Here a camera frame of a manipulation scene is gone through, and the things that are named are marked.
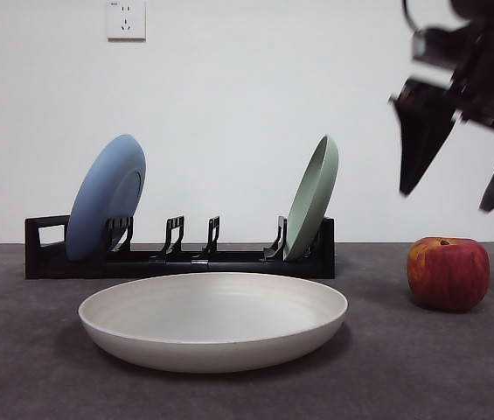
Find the white plate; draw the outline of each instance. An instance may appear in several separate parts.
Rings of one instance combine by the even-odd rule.
[[[320,283],[194,273],[119,284],[79,308],[93,341],[130,363],[174,372],[264,368],[303,356],[342,325],[347,300]]]

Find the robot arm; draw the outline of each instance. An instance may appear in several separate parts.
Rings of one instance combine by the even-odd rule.
[[[455,112],[463,121],[494,129],[494,0],[451,0],[453,9],[469,22],[463,28],[414,29],[413,57],[453,72],[446,89],[409,79],[398,97],[391,98],[400,120],[402,163],[400,191],[408,195],[435,158],[452,130]],[[480,208],[494,209],[494,175]]]

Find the blue plate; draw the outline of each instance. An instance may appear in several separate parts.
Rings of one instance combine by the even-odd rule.
[[[142,195],[145,156],[129,135],[118,136],[95,159],[73,203],[66,232],[66,256],[80,261],[100,252],[108,219],[133,216]],[[124,235],[113,236],[112,249]]]

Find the green plate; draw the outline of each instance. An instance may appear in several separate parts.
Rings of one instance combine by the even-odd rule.
[[[315,239],[337,175],[337,146],[330,136],[318,144],[289,210],[283,259],[301,258]]]

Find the plate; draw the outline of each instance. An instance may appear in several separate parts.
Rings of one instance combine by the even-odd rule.
[[[81,183],[66,231],[66,256],[79,261],[101,251],[108,219],[133,216],[142,195],[145,156],[130,135],[118,136],[95,159]],[[115,231],[110,249],[126,229]]]
[[[302,257],[315,239],[336,182],[337,146],[330,136],[318,144],[289,210],[283,259]]]
[[[342,325],[347,300],[320,283],[253,273],[193,273],[119,284],[79,308],[91,339],[147,368],[224,373],[312,352]]]

